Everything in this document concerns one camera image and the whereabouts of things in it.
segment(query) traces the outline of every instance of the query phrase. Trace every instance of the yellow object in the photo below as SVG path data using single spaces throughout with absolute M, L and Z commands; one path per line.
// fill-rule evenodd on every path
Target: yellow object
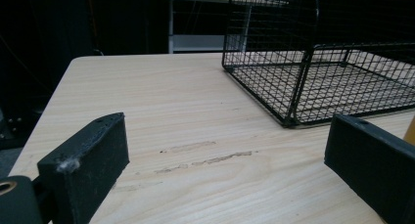
M 415 116 L 412 118 L 403 140 L 415 146 Z

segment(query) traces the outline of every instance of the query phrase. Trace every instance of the light wood tabletop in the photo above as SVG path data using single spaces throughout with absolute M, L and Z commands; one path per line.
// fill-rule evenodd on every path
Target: light wood tabletop
M 73 60 L 11 175 L 124 112 L 130 163 L 93 223 L 382 223 L 324 164 L 329 126 L 284 129 L 221 54 Z M 370 122 L 403 137 L 413 112 Z

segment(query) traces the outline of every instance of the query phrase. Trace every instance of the metal wire mesh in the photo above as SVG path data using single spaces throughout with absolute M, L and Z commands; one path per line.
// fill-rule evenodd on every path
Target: metal wire mesh
M 229 18 L 223 66 L 284 126 L 415 107 L 408 0 L 231 0 Z

